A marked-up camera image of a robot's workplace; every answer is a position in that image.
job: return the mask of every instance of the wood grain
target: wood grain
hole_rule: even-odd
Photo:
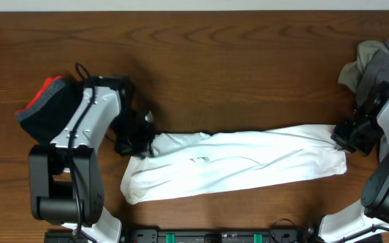
[[[34,141],[14,117],[47,76],[74,73],[75,61],[96,75],[129,74],[162,131],[336,124],[354,99],[338,74],[368,39],[389,39],[389,11],[0,13],[0,242],[40,242],[51,227],[30,214]],[[128,205],[128,158],[104,141],[99,163],[108,210],[128,227],[162,229],[304,225],[358,200],[378,166],[375,153],[354,154],[344,175]]]

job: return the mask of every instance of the crumpled gray fabric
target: crumpled gray fabric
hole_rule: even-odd
[[[346,64],[340,73],[338,83],[345,84],[356,96],[357,107],[367,99],[370,88],[381,82],[389,82],[389,41],[367,40],[357,47],[357,60]],[[380,141],[381,161],[389,151],[385,136]]]

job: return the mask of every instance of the white towel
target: white towel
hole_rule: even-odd
[[[265,132],[160,134],[154,157],[132,157],[121,191],[136,204],[258,188],[343,174],[334,126],[302,125]]]

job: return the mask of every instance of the wooden table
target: wooden table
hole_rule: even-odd
[[[135,78],[160,130],[267,130],[350,116],[354,96],[338,74],[358,43],[386,39],[389,11],[0,13],[0,242],[42,242],[51,227],[30,213],[35,141],[14,111],[46,77],[74,74],[75,61]],[[259,229],[283,217],[304,225],[358,200],[378,166],[375,153],[357,153],[344,175],[128,205],[128,158],[112,146],[99,151],[105,206],[128,227]]]

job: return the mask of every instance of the white wall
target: white wall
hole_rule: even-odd
[[[0,11],[376,10],[389,0],[0,0]]]

